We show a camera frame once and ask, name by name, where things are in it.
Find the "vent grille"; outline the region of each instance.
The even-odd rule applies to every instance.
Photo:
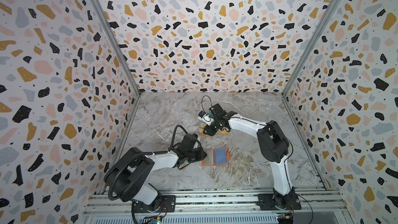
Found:
[[[143,224],[148,220],[137,218]],[[94,224],[133,224],[132,217],[96,217]],[[264,214],[198,214],[172,215],[163,218],[164,224],[196,224],[196,223],[231,223],[231,224],[278,224],[277,215]]]

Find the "mounting plate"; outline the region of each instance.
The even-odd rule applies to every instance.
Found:
[[[166,208],[164,207],[164,204],[166,204],[167,213],[174,212],[174,210],[176,208],[176,196],[175,195],[162,195],[160,202],[161,202],[160,205],[162,206],[162,212],[166,212]],[[149,213],[149,214],[156,215],[157,213],[159,213],[159,211],[156,211],[155,213],[148,212],[147,209],[142,207],[142,202],[138,202],[137,205],[135,205],[134,213]]]
[[[275,207],[275,202],[273,200],[273,194],[258,194],[258,202],[257,205],[260,206],[261,211],[267,211],[267,210],[280,210],[277,207]],[[300,202],[297,202],[299,198],[296,196],[296,199],[293,201],[293,208],[294,210],[300,210],[301,209],[301,204]],[[291,210],[292,207],[289,206],[285,210]]]

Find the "cable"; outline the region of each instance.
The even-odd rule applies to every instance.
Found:
[[[303,198],[304,201],[306,201],[306,202],[308,203],[308,205],[310,206],[310,208],[311,208],[312,217],[311,217],[310,222],[308,223],[308,224],[311,224],[312,219],[314,219],[314,211],[312,210],[311,204],[310,204],[304,197],[302,197],[301,195],[298,195],[298,196],[301,197],[301,198]]]
[[[203,112],[206,112],[205,109],[203,108],[203,98],[205,98],[205,97],[207,97],[210,100],[210,105],[213,106],[213,104],[211,102],[211,98],[209,96],[207,96],[207,95],[203,96],[202,97],[202,110],[203,110]]]
[[[172,148],[173,148],[173,146],[174,146],[174,138],[176,137],[176,132],[177,132],[177,128],[178,128],[178,127],[180,127],[180,128],[185,132],[185,134],[188,134],[188,132],[185,130],[184,127],[180,126],[179,124],[176,125],[176,127],[174,127],[172,142],[171,142],[171,144],[170,144],[170,147],[169,147],[168,151],[171,151]]]

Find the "marble surface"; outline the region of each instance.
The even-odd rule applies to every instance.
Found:
[[[227,112],[235,111],[257,121],[278,122],[294,146],[293,155],[288,162],[293,186],[322,186],[302,147],[281,95],[276,93],[143,93],[123,154],[132,147],[138,147],[142,151],[166,150],[177,124],[182,125],[189,133],[198,133],[200,121],[197,115],[204,95],[210,96],[213,104],[219,103]],[[210,101],[207,97],[203,106],[208,111]],[[178,129],[175,143],[181,141],[182,137],[183,131]],[[151,172],[147,182],[159,190],[273,187],[271,167],[261,155],[256,138],[231,130],[226,137],[200,136],[200,142],[204,148],[227,147],[231,153],[229,164],[203,167],[201,162],[196,162],[182,170],[160,169]]]

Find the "patterned wallpaper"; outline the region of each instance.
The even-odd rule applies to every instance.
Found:
[[[0,223],[75,223],[132,93],[87,0],[0,0]]]
[[[342,0],[288,94],[356,223],[397,223],[396,0]]]
[[[330,0],[99,0],[141,91],[281,91]]]

